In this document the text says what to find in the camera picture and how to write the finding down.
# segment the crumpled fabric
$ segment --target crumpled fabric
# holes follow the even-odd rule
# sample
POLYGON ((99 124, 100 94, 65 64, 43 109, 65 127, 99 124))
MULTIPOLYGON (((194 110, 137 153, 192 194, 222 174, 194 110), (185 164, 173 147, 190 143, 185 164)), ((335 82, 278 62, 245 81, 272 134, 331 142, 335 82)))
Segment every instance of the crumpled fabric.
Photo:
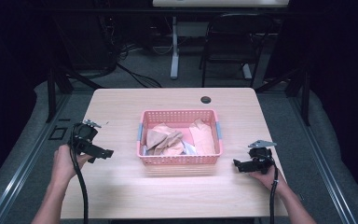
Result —
POLYGON ((147 131, 146 145, 148 155, 180 155, 184 151, 183 134, 168 127, 165 123, 147 131))
POLYGON ((201 119, 196 119, 190 124, 190 132, 193 136, 194 146, 199 155, 215 154, 214 142, 212 136, 212 129, 210 126, 202 122, 201 119))

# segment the plastic basket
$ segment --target plastic basket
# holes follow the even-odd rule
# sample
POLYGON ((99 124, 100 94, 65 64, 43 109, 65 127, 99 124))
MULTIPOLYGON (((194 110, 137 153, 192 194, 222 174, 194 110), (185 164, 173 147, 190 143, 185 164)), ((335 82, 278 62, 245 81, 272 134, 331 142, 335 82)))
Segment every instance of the plastic basket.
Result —
POLYGON ((138 130, 137 154, 145 165, 156 164, 215 164, 222 155, 222 137, 220 125, 214 110, 155 110, 144 111, 138 130), (201 119, 212 130, 214 152, 209 155, 175 155, 175 156, 145 156, 144 145, 146 144, 147 131, 160 123, 182 132, 183 139, 192 144, 189 125, 196 119, 201 119))

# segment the table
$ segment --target table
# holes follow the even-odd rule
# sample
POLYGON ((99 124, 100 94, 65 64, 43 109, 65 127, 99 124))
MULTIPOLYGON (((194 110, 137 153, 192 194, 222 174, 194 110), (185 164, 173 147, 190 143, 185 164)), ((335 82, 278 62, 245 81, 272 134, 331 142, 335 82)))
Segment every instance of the table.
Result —
MULTIPOLYGON (((100 89, 85 119, 102 125, 93 144, 113 149, 113 157, 82 169, 89 194, 89 218, 268 217, 269 191, 244 173, 233 159, 249 161, 247 146, 271 141, 255 91, 227 89, 100 89), (209 96, 209 104, 201 102, 209 96), (214 109, 224 152, 214 165, 149 165, 136 155, 138 126, 144 110, 214 109)), ((282 169, 275 148, 277 166, 282 169)), ((287 216, 275 201, 276 216, 287 216)), ((83 201, 73 178, 62 218, 82 218, 83 201)))
POLYGON ((154 7, 286 7, 289 0, 153 0, 154 7))
MULTIPOLYGON (((287 7, 289 0, 153 0, 154 7, 287 7)), ((206 32, 206 25, 201 25, 201 35, 204 36, 206 32)), ((179 24, 176 20, 176 17, 172 18, 172 64, 171 64, 171 79, 178 78, 178 68, 179 68, 179 53, 178 53, 178 27, 179 24)), ((194 30, 193 25, 184 24, 182 30, 194 30)), ((249 77, 249 67, 243 71, 246 77, 249 77)))

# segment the white desk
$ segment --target white desk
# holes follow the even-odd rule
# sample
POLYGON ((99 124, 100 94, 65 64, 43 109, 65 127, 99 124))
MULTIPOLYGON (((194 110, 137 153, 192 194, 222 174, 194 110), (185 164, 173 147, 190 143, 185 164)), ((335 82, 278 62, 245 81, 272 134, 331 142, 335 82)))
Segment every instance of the white desk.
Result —
MULTIPOLYGON (((154 7, 287 7, 288 3, 289 0, 153 0, 154 7)), ((173 17, 171 79, 178 78, 177 25, 176 17, 173 17)))
MULTIPOLYGON (((82 173, 89 194, 90 218, 268 217, 269 191, 239 173, 233 159, 249 161, 247 146, 271 141, 252 89, 97 90, 85 119, 103 127, 93 143, 113 149, 113 157, 86 163, 82 173), (212 101, 203 104, 202 96, 212 101), (145 166, 136 155, 138 126, 144 110, 214 109, 219 118, 223 155, 215 165, 145 166)), ((282 169, 275 148, 273 157, 282 169)), ((276 216, 287 216, 275 201, 276 216)), ((77 178, 66 191, 62 218, 82 218, 77 178)))
POLYGON ((286 7, 289 0, 153 0, 154 7, 286 7))

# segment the human hand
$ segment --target human hand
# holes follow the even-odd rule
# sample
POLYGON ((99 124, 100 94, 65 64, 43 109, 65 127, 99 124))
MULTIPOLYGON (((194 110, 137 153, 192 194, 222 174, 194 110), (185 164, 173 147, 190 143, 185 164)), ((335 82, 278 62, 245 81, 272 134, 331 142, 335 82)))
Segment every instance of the human hand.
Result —
MULTIPOLYGON (((274 182, 274 175, 275 175, 275 166, 270 166, 268 171, 265 175, 261 174, 261 172, 251 172, 249 176, 258 179, 266 188, 271 190, 272 183, 274 182)), ((278 185, 277 185, 277 192, 281 192, 282 190, 288 188, 286 181, 284 180, 281 171, 278 169, 278 185)))
MULTIPOLYGON (((87 154, 76 155, 77 163, 81 169, 87 160, 92 157, 87 154)), ((72 177, 76 174, 71 159, 71 150, 68 145, 61 145, 54 152, 54 164, 51 174, 51 183, 68 184, 72 177)))

